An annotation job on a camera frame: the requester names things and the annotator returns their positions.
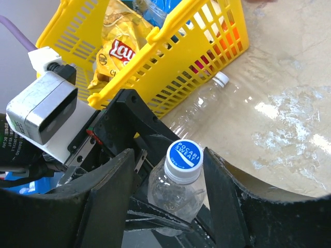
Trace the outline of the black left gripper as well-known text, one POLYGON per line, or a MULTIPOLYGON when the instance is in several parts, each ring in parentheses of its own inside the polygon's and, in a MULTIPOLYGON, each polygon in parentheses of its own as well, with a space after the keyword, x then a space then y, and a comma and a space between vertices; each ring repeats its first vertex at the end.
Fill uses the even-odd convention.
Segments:
POLYGON ((178 139, 136 90, 121 89, 64 146, 64 162, 43 154, 55 171, 87 174, 47 194, 1 190, 1 247, 121 247, 133 178, 139 186, 178 139))

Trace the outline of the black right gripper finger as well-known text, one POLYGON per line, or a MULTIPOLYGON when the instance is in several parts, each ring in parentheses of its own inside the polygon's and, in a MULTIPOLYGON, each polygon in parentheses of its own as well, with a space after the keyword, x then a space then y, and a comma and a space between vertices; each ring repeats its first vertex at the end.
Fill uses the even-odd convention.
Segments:
POLYGON ((280 189, 209 148, 203 163, 217 247, 330 247, 330 195, 280 189))

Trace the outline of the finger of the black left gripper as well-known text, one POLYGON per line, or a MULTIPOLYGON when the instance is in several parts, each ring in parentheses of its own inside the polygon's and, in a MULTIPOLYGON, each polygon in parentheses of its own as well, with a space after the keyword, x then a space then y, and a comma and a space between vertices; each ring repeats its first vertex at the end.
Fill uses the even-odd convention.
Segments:
POLYGON ((188 222, 145 200, 130 197, 125 237, 143 247, 207 247, 207 235, 196 222, 188 222))

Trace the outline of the blue Pocari Sweat cap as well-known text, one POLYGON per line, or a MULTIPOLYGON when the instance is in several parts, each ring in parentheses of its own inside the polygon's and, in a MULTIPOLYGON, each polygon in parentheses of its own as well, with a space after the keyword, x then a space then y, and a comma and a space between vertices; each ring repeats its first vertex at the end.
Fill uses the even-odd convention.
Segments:
POLYGON ((194 141, 179 139, 167 150, 164 162, 166 176, 177 184, 192 184, 200 176, 203 166, 203 150, 194 141))

